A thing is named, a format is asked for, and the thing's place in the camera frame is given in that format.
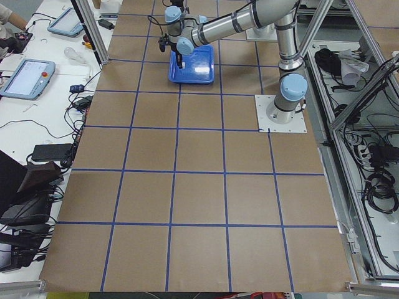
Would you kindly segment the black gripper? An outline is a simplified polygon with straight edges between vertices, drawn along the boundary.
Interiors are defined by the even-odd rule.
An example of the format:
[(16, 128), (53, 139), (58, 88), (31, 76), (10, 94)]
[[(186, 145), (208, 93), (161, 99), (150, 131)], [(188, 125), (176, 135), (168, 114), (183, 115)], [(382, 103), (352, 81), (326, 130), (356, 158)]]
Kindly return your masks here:
[(183, 18), (166, 24), (166, 33), (159, 38), (158, 45), (161, 52), (165, 52), (170, 46), (176, 52), (176, 64), (178, 68), (184, 67), (183, 55), (179, 52), (187, 52), (187, 36), (185, 32), (185, 20)]

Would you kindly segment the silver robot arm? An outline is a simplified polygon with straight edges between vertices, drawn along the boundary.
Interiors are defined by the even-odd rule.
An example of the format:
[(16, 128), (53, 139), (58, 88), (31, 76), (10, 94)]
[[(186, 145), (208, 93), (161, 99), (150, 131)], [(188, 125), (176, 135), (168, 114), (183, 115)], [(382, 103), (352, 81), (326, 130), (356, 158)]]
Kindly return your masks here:
[(308, 88), (307, 80), (299, 71), (304, 61), (296, 42), (298, 6), (298, 1), (290, 0), (250, 1), (233, 12), (207, 20), (204, 16), (190, 14), (182, 1), (172, 1), (164, 12), (166, 32), (158, 40), (159, 48), (165, 51), (169, 46), (181, 67), (183, 57), (191, 55), (197, 47), (273, 24), (279, 47), (280, 87), (267, 107), (267, 116), (274, 123), (285, 125), (292, 121)]

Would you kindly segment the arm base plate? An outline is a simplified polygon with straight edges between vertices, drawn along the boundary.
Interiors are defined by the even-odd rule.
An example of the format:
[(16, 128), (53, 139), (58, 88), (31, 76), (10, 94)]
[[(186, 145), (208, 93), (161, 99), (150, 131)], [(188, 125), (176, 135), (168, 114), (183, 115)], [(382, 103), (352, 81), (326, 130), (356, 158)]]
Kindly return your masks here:
[(298, 103), (295, 110), (283, 112), (274, 103), (275, 95), (255, 95), (258, 131), (262, 133), (307, 133), (304, 114)]

